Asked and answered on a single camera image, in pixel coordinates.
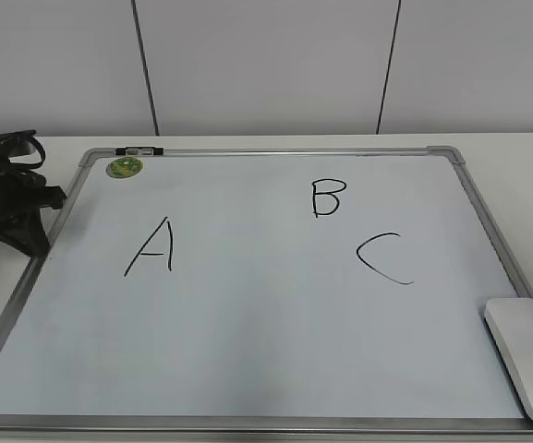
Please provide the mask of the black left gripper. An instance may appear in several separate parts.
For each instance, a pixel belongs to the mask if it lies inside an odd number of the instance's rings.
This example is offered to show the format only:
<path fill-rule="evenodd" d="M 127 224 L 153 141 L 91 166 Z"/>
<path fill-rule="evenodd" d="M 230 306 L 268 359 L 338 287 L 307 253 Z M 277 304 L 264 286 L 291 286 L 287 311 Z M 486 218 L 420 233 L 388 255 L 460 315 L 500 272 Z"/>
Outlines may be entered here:
<path fill-rule="evenodd" d="M 0 134 L 0 242 L 28 257 L 43 257 L 50 250 L 41 212 L 29 210 L 7 217 L 22 210 L 38 189 L 41 209 L 60 210 L 67 200 L 61 186 L 46 186 L 46 179 L 36 172 L 45 158 L 35 130 Z"/>

